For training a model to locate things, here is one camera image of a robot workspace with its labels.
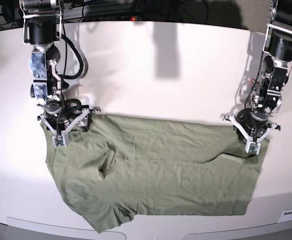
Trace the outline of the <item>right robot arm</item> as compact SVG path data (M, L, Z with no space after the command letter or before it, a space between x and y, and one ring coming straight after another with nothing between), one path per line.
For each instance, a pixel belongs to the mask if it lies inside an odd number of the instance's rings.
M68 99L66 91L73 85L68 80L78 80L87 68L82 54L66 36L64 28L64 1L21 0L19 6L23 17L24 43L33 47L29 61L33 83L30 96L43 109L38 116L50 130L54 147L68 146L72 130L88 131L89 114L94 109L83 105L80 100ZM79 70L73 75L58 73L57 65L61 55L55 43L65 42L77 57Z

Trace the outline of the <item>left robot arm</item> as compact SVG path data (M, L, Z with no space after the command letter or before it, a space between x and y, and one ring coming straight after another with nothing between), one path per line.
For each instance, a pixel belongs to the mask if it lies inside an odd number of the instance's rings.
M292 0L273 0L267 24L263 52L256 78L244 108L236 115L225 115L245 143L249 155L258 155L263 140L280 125L270 118L282 105L283 87L292 69Z

